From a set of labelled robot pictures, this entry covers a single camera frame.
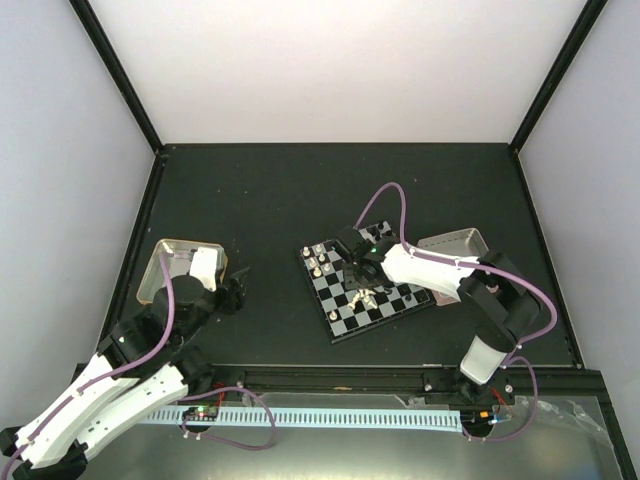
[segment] black enclosure frame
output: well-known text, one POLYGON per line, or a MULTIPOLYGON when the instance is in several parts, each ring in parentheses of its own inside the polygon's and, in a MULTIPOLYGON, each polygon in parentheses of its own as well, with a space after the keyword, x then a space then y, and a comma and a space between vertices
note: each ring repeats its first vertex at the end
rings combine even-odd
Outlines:
MULTIPOLYGON (((142 203, 134 224, 133 232, 126 250, 122 268, 114 290, 111 303, 106 315, 100 338, 104 338, 119 318, 124 302, 131 286, 133 269, 138 259, 138 253, 151 211, 155 202, 158 188, 163 178, 164 167, 168 159, 167 146, 163 144, 147 115, 133 85, 131 84, 115 50, 103 30, 88 0, 69 0, 78 18, 86 29, 96 50, 104 61, 118 89, 122 93, 131 113, 138 122, 151 149, 155 160, 149 180, 144 192, 142 203)), ((562 46, 558 56, 549 70, 535 99, 527 111, 522 124, 517 130, 509 149, 514 163, 517 165, 522 188, 527 197, 534 226, 543 247, 548 270, 551 272, 556 298, 565 318, 569 318, 566 305, 557 278, 551 264, 551 257, 546 247, 544 236, 535 213, 535 208, 524 178, 519 152, 540 119, 553 93, 568 70, 582 43, 595 24, 607 0, 587 0, 576 20, 569 36, 562 46)), ((598 371, 583 368, 583 360, 575 335, 570 327, 569 343, 577 359, 574 367, 567 368, 537 368, 536 374, 541 395, 567 396, 595 396, 598 399, 606 426, 614 443, 616 457, 624 478, 636 479, 636 473, 626 448, 611 399, 609 398, 602 375, 598 371)), ((450 376, 447 368, 310 368, 310 367, 219 367, 218 374, 229 384, 242 381, 248 388, 256 391, 286 391, 286 392, 335 392, 341 391, 380 392, 407 395, 429 395, 425 393, 427 382, 437 382, 439 377, 450 376)), ((509 370, 509 383, 519 393, 531 393, 531 381, 528 372, 524 370, 509 370)))

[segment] wire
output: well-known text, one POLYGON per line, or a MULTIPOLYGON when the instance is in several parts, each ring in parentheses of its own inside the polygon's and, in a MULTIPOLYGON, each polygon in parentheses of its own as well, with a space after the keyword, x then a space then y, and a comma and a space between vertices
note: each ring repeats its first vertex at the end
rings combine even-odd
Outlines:
POLYGON ((258 395, 256 395, 252 391, 247 390, 246 388, 241 388, 241 387, 223 387, 223 388, 217 388, 215 390, 212 390, 211 392, 202 393, 200 395, 192 395, 190 397, 184 397, 181 401, 202 400, 203 398, 207 398, 212 395, 223 394, 224 392, 240 392, 240 393, 247 394, 251 398, 253 398, 256 402, 258 402, 262 408, 264 408, 264 411, 267 412, 267 416, 269 417, 269 423, 271 423, 271 435, 269 436, 269 440, 267 440, 267 443, 265 443, 264 445, 246 445, 244 443, 235 442, 233 440, 229 440, 228 438, 217 437, 215 435, 206 435, 203 433, 196 434, 187 430, 188 418, 185 418, 183 420, 182 426, 181 426, 182 431, 184 431, 185 435, 191 435, 196 437, 199 436, 200 438, 204 438, 206 440, 225 443, 227 445, 231 445, 232 447, 241 448, 243 450, 249 450, 252 452, 267 450, 268 448, 273 447, 273 445, 276 443, 276 432, 277 432, 276 419, 273 416, 273 413, 271 412, 267 404, 264 403, 264 400, 262 400, 258 395))
POLYGON ((507 408, 507 411, 511 415, 515 415, 513 413, 513 408, 511 408, 511 405, 509 405, 507 402, 504 401, 504 398, 502 398, 502 395, 500 395, 500 392, 498 392, 497 388, 491 387, 491 393, 493 393, 493 396, 498 399, 498 402, 500 403, 500 405, 504 405, 507 408))
MULTIPOLYGON (((224 383, 218 382, 214 385, 214 387, 224 388, 224 383)), ((218 395, 218 404, 216 405, 216 407, 220 408, 222 406, 222 401, 224 400, 224 396, 225 396, 224 392, 218 395)))
MULTIPOLYGON (((131 362, 131 363, 127 364, 127 365, 123 365, 122 367, 116 368, 115 370, 112 370, 110 372, 104 373, 102 375, 98 375, 97 377, 92 378, 91 380, 89 380, 84 385, 78 387, 77 391, 78 391, 79 394, 82 394, 85 390, 87 390, 89 387, 95 385, 100 380, 104 380, 105 378, 109 378, 109 377, 114 377, 116 375, 120 375, 120 374, 128 372, 129 370, 132 370, 132 369, 134 369, 136 367, 139 367, 140 365, 142 365, 145 362, 148 362, 154 356, 156 356, 160 350, 162 350, 162 348, 165 346, 165 344, 169 340, 169 336, 171 335, 171 330, 173 328, 173 320, 174 320, 174 316, 175 316, 175 296, 174 296, 174 293, 173 293, 173 283, 171 282, 171 275, 169 274, 169 268, 167 267, 167 262, 165 260, 165 254, 164 253, 160 254, 160 266, 162 267, 162 273, 164 275, 165 283, 167 285, 167 297, 168 297, 168 302, 169 302, 169 314, 167 316, 167 325, 166 325, 166 328, 164 330, 164 333, 162 334, 162 337, 160 338, 160 341, 157 343, 157 345, 155 347, 153 347, 153 349, 149 353, 147 353, 146 355, 142 356, 138 360, 136 360, 134 362, 131 362)), ((12 465, 16 462, 16 460, 20 457, 20 455, 22 455, 22 453, 27 449, 27 447, 29 447, 35 441, 35 439, 38 437, 38 435, 40 435, 40 433, 42 433, 42 430, 44 430, 45 427, 47 425, 49 425, 49 423, 51 423, 51 421, 67 405, 69 405, 69 403, 71 403, 73 398, 74 398, 73 395, 69 395, 67 398, 62 400, 62 402, 60 402, 56 406, 56 408, 54 408, 51 411, 51 413, 49 413, 49 415, 47 415, 40 422, 40 424, 34 429, 34 431, 31 433, 31 435, 29 435, 27 437, 27 443, 25 443, 24 445, 22 445, 21 447, 16 449, 14 454, 9 458, 9 462, 5 465, 4 469, 2 470, 2 475, 0 475, 0 480, 8 480, 9 472, 11 471, 12 465)))
POLYGON ((529 373, 531 374, 531 383, 533 385, 533 407, 531 408, 531 415, 529 416, 525 424, 522 425, 518 430, 516 430, 513 433, 510 433, 509 435, 505 435, 504 437, 499 437, 499 438, 474 437, 469 432, 467 432, 466 428, 462 427, 462 433, 465 435, 465 437, 469 439, 469 441, 498 443, 498 442, 506 442, 507 440, 513 440, 514 438, 522 435, 525 432, 525 430, 531 426, 531 424, 533 423, 533 420, 536 418, 536 412, 538 411, 538 380, 536 379, 536 373, 533 371, 533 366, 531 365, 531 363, 529 363, 529 360, 527 360, 526 358, 520 357, 520 356, 513 357, 509 360, 507 365, 511 365, 512 363, 515 363, 515 362, 524 363, 527 369, 529 370, 529 373))
MULTIPOLYGON (((546 326, 544 326, 543 328, 541 328, 540 330, 538 330, 538 331, 536 331, 536 332, 534 332, 534 333, 532 333, 530 335, 525 335, 524 337, 522 337, 520 339, 519 346, 521 346, 524 343, 529 342, 529 341, 531 341, 531 340, 533 340, 535 338, 541 337, 542 335, 550 332, 553 329, 553 327, 556 326, 556 323, 558 323, 558 310, 556 309, 555 305, 553 304, 551 299, 542 290, 540 290, 538 287, 536 287, 532 283, 528 282, 524 278, 518 277, 517 275, 514 275, 512 273, 506 272, 504 270, 500 270, 499 268, 490 267, 488 265, 482 265, 482 264, 477 263, 477 262, 469 262, 469 261, 466 261, 466 260, 459 260, 459 259, 451 259, 451 258, 447 258, 447 257, 442 257, 442 256, 439 256, 437 254, 426 252, 424 250, 419 250, 416 247, 410 245, 405 239, 405 226, 406 226, 406 222, 407 222, 407 199, 406 199, 406 196, 404 194, 404 190, 396 182, 385 183, 384 185, 382 185, 378 189, 378 191, 373 195, 373 197, 371 197, 371 200, 369 200, 369 203, 367 203, 367 206, 364 207, 364 210, 360 214, 360 217, 358 218, 358 221, 356 222, 356 224, 354 226, 355 228, 359 228, 360 227, 360 225, 362 224, 362 221, 364 220, 365 216, 369 212, 369 209, 371 208, 371 206, 375 203, 375 201, 378 199, 380 194, 382 192, 384 192, 385 190, 389 189, 389 188, 395 188, 398 191, 398 193, 400 194, 400 202, 401 202, 401 210, 400 210, 400 243, 402 244, 402 247, 405 249, 405 251, 407 253, 409 253, 410 255, 412 255, 414 257, 422 258, 423 260, 430 260, 430 261, 433 261, 433 262, 442 263, 444 265, 450 265, 450 266, 461 267, 461 268, 472 268, 472 269, 475 269, 475 270, 482 270, 482 271, 484 271, 486 273, 491 273, 491 274, 494 274, 494 275, 498 275, 500 277, 506 278, 507 280, 510 280, 510 281, 512 281, 514 283, 517 283, 518 285, 521 285, 522 287, 526 288, 531 293, 533 293, 536 297, 538 297, 540 299, 540 301, 542 301, 542 303, 544 303, 546 305, 546 307, 549 309, 549 312, 551 314, 551 318, 549 320, 549 323, 546 326)), ((503 361, 503 365, 507 364, 506 362, 508 362, 511 359, 511 357, 513 356, 514 353, 515 353, 515 350, 513 352, 511 352, 509 355, 507 355, 507 357, 503 361)))

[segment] cable tray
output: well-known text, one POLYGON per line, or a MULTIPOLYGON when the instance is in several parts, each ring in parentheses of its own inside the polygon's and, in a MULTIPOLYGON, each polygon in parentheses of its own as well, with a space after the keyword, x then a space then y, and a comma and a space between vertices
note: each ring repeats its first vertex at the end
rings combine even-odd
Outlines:
MULTIPOLYGON (((167 405, 140 424, 180 425, 190 406, 167 405)), ((276 425, 284 428, 373 428, 462 432, 460 412, 448 410, 371 410, 336 408, 271 408, 276 425)), ((259 407, 220 407, 215 420, 190 420, 187 425, 268 427, 269 418, 259 407)))

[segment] black table surface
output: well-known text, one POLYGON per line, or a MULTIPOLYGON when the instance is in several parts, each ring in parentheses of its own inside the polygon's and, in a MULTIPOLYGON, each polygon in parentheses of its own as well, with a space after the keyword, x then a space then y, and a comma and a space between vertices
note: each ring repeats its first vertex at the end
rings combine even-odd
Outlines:
MULTIPOLYGON (((457 365, 478 318, 462 304, 430 307, 332 345, 296 250, 353 225, 383 183, 407 194, 410 242, 467 227, 549 294, 551 274, 517 166, 503 144, 266 144, 173 146, 123 314, 162 238, 219 243, 228 272, 251 267, 247 304, 216 315, 194 340, 218 365, 457 365)), ((370 223, 397 229, 395 191, 370 223)), ((548 322, 545 313, 532 327, 548 322)), ((525 345, 535 365, 571 365, 567 319, 525 345)))

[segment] black square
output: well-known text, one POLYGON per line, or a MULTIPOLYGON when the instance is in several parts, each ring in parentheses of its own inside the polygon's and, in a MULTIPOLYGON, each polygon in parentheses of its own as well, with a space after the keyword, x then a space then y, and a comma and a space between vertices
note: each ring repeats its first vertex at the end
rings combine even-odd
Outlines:
POLYGON ((335 285, 336 283, 340 283, 340 279, 338 275, 335 273, 330 273, 329 275, 325 275, 324 279, 327 281, 329 285, 335 285))
POLYGON ((347 296, 344 293, 337 295, 334 300, 336 301, 336 305, 338 305, 338 308, 344 307, 347 303, 349 303, 349 300, 347 300, 347 296))
POLYGON ((369 318, 372 322, 375 322, 376 320, 380 320, 382 318, 382 312, 380 312, 380 310, 378 310, 377 308, 367 310, 367 313, 369 314, 369 318))
POLYGON ((349 317, 344 319, 344 326, 347 327, 347 331, 358 328, 358 321, 355 317, 349 317))
POLYGON ((418 303, 424 303, 429 301, 429 294, 424 290, 418 290, 416 293, 414 293, 414 295, 418 303))
POLYGON ((328 288, 318 290, 318 296, 320 297, 320 300, 328 300, 329 298, 331 298, 331 290, 329 290, 328 288))
POLYGON ((376 303, 378 305, 382 305, 384 303, 387 303, 389 301, 389 297, 387 297, 386 293, 376 293, 373 298, 376 300, 376 303))
POLYGON ((393 310, 396 312, 400 312, 406 308, 401 298, 397 298, 396 300, 391 302, 391 306, 393 307, 393 310))
POLYGON ((411 288, 409 288, 409 285, 406 283, 403 283, 402 285, 398 285, 398 292, 400 292, 401 297, 405 297, 411 295, 411 288))

